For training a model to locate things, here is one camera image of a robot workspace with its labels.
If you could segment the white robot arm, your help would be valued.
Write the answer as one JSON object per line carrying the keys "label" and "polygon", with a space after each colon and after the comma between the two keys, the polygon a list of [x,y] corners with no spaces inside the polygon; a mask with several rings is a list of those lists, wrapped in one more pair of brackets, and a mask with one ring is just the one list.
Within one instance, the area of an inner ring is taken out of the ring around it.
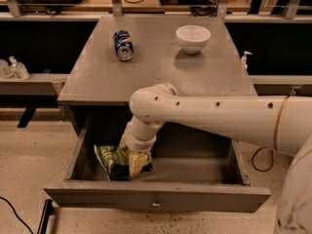
{"label": "white robot arm", "polygon": [[177,123],[293,157],[274,234],[312,234],[312,98],[180,97],[171,84],[134,92],[133,114],[120,146],[130,150],[130,175],[140,173],[165,123]]}

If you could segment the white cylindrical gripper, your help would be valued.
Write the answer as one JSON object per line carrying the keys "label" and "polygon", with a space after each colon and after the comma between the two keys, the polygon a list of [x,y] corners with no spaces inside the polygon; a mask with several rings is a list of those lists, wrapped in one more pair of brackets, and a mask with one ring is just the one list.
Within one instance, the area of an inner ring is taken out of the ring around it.
{"label": "white cylindrical gripper", "polygon": [[119,147],[134,152],[129,156],[130,177],[138,176],[147,164],[148,156],[144,153],[151,150],[156,142],[157,133],[163,126],[163,123],[143,122],[136,116],[133,116],[126,125]]}

